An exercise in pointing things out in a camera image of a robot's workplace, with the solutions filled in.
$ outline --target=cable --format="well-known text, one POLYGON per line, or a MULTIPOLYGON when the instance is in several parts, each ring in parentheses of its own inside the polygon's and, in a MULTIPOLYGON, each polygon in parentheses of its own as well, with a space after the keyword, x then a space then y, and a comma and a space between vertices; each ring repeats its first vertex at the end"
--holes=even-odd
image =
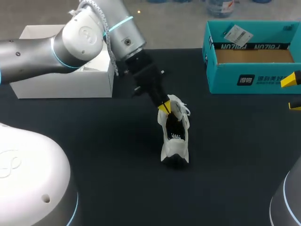
POLYGON ((69 13, 74 17, 80 11, 83 10, 84 5, 89 5, 96 12, 98 12, 98 16, 100 17, 100 19, 103 22, 108 53, 109 53, 109 56, 110 56, 111 63, 114 67, 115 74, 116 74, 116 76, 118 76, 119 73, 118 73, 118 67, 116 65, 116 58, 115 58, 115 55, 114 55, 114 53, 112 52, 112 49, 111 49, 111 39, 110 39, 110 31, 109 31, 110 29, 109 29, 109 25, 108 25, 107 19, 105 17, 105 14, 101 10, 101 8, 93 0, 79 0, 79 6, 78 6, 77 10, 71 10, 69 13))

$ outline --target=open box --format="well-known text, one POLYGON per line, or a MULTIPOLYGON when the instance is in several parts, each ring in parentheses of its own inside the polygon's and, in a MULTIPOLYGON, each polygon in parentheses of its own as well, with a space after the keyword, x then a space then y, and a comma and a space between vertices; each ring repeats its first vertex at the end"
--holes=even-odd
MULTIPOLYGON (((26 26, 20 39, 52 37, 63 27, 64 25, 26 26)), ((96 58, 72 73, 50 73, 10 85, 19 99, 112 97, 114 73, 104 43, 96 58)))
POLYGON ((295 21, 208 21, 203 58, 211 93, 301 94, 280 81, 301 70, 301 26, 295 21), (240 47, 225 39, 237 25, 253 37, 240 47))

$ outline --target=black fabric surface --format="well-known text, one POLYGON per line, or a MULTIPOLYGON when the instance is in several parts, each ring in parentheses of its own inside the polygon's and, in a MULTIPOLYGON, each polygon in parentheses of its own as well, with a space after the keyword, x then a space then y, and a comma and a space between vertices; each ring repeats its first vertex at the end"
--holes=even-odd
POLYGON ((162 129, 148 96, 18 100, 0 87, 0 122, 55 140, 78 183, 84 225, 269 226, 269 203, 301 155, 295 96, 211 95, 200 49, 149 50, 164 85, 191 110, 190 166, 160 162, 162 129))

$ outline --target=yellow object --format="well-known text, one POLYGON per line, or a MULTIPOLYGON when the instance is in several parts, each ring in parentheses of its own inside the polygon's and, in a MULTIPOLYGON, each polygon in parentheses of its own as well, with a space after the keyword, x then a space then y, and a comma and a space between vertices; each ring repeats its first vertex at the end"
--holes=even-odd
POLYGON ((291 75, 287 76, 285 79, 281 80, 281 87, 289 87, 289 86, 296 86, 297 81, 296 81, 296 75, 295 72, 292 73, 291 75))
POLYGON ((166 114, 171 113, 170 100, 166 101, 164 104, 158 107, 159 110, 164 111, 166 114))
POLYGON ((298 111, 301 111, 301 106, 300 106, 300 107, 294 107, 294 108, 291 108, 291 103, 288 103, 288 107, 290 108, 290 110, 298 110, 298 111))

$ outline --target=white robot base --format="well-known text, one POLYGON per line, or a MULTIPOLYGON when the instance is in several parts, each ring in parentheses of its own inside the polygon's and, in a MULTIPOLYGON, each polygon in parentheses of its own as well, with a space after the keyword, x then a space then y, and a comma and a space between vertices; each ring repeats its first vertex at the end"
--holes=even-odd
POLYGON ((0 225, 81 226, 79 193, 61 147, 1 123, 0 225))

